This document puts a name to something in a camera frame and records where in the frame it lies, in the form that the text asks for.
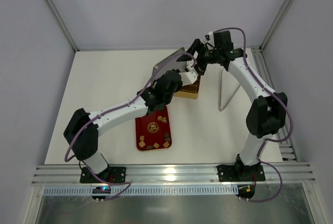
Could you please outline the silver tin lid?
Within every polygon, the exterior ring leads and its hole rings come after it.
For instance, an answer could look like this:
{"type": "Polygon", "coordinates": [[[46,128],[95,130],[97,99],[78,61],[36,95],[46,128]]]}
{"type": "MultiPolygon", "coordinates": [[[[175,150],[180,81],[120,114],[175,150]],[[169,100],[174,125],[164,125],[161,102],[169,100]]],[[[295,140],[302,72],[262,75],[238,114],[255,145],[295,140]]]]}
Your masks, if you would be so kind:
{"type": "Polygon", "coordinates": [[[152,70],[152,75],[154,76],[153,80],[160,78],[170,70],[179,70],[181,72],[184,71],[187,65],[193,61],[190,56],[181,56],[181,54],[184,52],[185,48],[182,47],[155,64],[152,70]]]}

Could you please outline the silver metal tongs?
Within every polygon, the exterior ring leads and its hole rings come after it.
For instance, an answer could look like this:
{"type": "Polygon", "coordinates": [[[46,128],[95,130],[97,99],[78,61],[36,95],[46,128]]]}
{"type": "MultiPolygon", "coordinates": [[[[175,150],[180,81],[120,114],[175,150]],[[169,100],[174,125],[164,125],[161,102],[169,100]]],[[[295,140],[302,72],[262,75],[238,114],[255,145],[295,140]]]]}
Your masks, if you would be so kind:
{"type": "Polygon", "coordinates": [[[234,76],[228,71],[226,71],[224,68],[221,68],[219,91],[220,112],[222,112],[227,107],[239,87],[240,83],[234,78],[234,76]]]}

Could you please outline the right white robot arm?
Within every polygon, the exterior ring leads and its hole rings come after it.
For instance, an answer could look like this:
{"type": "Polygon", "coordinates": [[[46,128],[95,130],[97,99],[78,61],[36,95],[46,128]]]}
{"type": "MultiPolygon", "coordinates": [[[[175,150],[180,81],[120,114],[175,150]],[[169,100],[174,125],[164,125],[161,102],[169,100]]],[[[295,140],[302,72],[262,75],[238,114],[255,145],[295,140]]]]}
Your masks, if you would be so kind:
{"type": "Polygon", "coordinates": [[[245,47],[234,47],[230,30],[210,32],[204,41],[195,39],[187,53],[197,54],[194,68],[198,75],[204,75],[208,65],[219,64],[236,79],[251,101],[246,117],[249,135],[230,167],[239,181],[249,181],[259,172],[266,144],[275,142],[272,136],[284,127],[290,113],[286,94],[277,93],[251,68],[245,47]]]}

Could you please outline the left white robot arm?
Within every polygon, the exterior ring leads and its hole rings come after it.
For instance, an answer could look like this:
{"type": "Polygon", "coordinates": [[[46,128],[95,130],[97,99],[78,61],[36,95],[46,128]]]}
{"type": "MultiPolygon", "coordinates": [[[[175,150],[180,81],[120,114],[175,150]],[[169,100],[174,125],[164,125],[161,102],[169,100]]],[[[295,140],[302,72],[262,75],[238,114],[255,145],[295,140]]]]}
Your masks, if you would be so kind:
{"type": "Polygon", "coordinates": [[[63,132],[69,145],[65,161],[76,158],[95,175],[105,172],[109,165],[98,150],[99,137],[129,120],[163,110],[182,86],[180,72],[171,70],[119,106],[95,113],[88,113],[83,108],[76,110],[63,132]]]}

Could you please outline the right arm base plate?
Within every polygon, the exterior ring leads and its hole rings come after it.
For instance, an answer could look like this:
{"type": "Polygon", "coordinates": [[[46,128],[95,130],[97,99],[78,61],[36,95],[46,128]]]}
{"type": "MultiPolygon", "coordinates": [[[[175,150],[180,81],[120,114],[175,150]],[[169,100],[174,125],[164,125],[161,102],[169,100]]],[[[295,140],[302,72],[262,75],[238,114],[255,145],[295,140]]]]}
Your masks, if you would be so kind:
{"type": "Polygon", "coordinates": [[[266,180],[262,165],[238,167],[236,165],[221,164],[216,167],[219,182],[245,182],[266,180]]]}

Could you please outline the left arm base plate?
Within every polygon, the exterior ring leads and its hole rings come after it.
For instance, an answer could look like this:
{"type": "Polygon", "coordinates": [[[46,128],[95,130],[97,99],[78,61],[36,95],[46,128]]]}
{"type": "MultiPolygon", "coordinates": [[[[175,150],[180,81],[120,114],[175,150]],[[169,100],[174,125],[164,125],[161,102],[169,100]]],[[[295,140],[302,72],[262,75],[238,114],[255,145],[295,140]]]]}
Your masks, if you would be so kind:
{"type": "MultiPolygon", "coordinates": [[[[109,183],[124,183],[126,176],[126,167],[107,167],[103,172],[96,174],[103,181],[109,183]]],[[[87,167],[82,167],[80,183],[100,183],[87,167]]]]}

